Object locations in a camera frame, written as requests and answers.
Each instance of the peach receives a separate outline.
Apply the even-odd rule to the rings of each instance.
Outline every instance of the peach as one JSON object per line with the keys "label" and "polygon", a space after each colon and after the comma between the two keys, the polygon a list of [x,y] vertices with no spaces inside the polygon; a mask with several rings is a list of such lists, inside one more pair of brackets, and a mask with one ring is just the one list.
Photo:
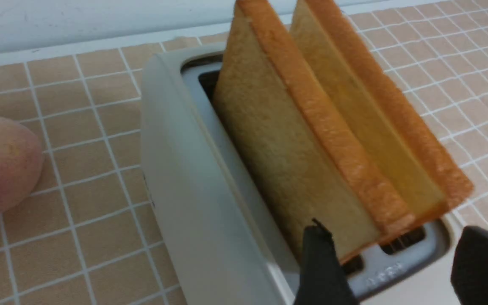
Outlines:
{"label": "peach", "polygon": [[37,136],[19,123],[0,117],[0,213],[31,193],[42,164]]}

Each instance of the bread slice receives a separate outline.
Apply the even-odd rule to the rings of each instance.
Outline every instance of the bread slice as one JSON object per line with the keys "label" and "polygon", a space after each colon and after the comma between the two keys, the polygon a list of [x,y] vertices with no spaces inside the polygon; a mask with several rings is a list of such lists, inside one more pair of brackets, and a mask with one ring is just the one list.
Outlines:
{"label": "bread slice", "polygon": [[408,203],[414,226],[470,195],[472,183],[333,0],[298,0],[290,33],[351,131]]}
{"label": "bread slice", "polygon": [[342,261],[414,220],[267,0],[237,0],[213,106],[292,251],[317,218]]}

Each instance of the white toaster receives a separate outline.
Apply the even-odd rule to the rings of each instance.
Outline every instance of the white toaster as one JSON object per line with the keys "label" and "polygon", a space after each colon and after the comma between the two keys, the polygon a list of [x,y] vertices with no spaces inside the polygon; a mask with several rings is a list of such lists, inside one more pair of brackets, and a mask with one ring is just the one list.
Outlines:
{"label": "white toaster", "polygon": [[[141,158],[190,305],[291,305],[299,265],[209,98],[225,44],[153,57],[144,69]],[[458,305],[451,214],[344,265],[363,305]]]}

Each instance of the bread crust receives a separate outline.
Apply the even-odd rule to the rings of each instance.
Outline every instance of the bread crust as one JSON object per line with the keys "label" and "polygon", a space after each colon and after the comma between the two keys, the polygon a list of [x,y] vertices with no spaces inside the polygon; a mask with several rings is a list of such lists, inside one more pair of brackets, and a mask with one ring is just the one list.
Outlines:
{"label": "bread crust", "polygon": [[306,3],[401,138],[445,193],[444,207],[439,211],[447,212],[461,204],[472,193],[472,182],[455,164],[400,89],[383,73],[340,8],[333,0],[299,1]]}
{"label": "bread crust", "polygon": [[318,81],[309,76],[313,72],[267,0],[237,0],[236,10],[248,19],[297,109],[376,227],[391,235],[412,224],[408,206],[370,160]]}

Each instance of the white wall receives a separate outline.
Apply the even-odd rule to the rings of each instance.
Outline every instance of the white wall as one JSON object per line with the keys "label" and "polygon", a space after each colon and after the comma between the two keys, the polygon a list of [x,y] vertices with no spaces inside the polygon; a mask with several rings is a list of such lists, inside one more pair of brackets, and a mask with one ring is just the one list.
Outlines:
{"label": "white wall", "polygon": [[[281,14],[296,0],[271,0]],[[0,0],[0,53],[230,21],[233,0]]]}

